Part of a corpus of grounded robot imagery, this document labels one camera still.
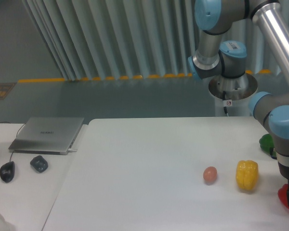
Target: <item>computer mouse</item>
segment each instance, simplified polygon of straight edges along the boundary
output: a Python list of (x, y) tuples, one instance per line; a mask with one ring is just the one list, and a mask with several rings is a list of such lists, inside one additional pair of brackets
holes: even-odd
[(38, 171), (39, 173), (45, 171), (48, 168), (48, 163), (47, 161), (43, 158), (43, 156), (38, 155), (36, 157), (34, 157), (30, 164), (34, 167), (34, 169), (36, 171)]
[(0, 177), (5, 183), (11, 182), (15, 175), (15, 163), (10, 161), (0, 168)]

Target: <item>wall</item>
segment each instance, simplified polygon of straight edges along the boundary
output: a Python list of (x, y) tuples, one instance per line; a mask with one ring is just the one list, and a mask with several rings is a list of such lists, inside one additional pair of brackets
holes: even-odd
[(21, 0), (0, 0), (0, 83), (58, 78), (52, 55)]

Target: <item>silver laptop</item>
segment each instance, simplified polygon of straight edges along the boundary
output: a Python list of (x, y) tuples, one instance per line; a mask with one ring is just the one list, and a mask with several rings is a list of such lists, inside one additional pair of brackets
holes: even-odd
[(16, 153), (67, 154), (84, 118), (32, 117), (9, 147)]

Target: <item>brown egg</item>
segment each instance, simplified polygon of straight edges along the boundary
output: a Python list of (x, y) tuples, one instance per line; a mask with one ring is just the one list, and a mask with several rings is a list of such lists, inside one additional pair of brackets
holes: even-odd
[(203, 172), (203, 179), (206, 182), (212, 183), (217, 178), (217, 170), (215, 167), (207, 167)]

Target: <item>floor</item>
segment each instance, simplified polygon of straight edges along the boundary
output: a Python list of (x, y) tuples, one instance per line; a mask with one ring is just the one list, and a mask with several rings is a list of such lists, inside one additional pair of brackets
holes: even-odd
[[(259, 91), (289, 91), (282, 75), (255, 75)], [(191, 77), (82, 82), (17, 83), (0, 100), (0, 122), (26, 123), (32, 116), (95, 118), (215, 116), (209, 79)]]

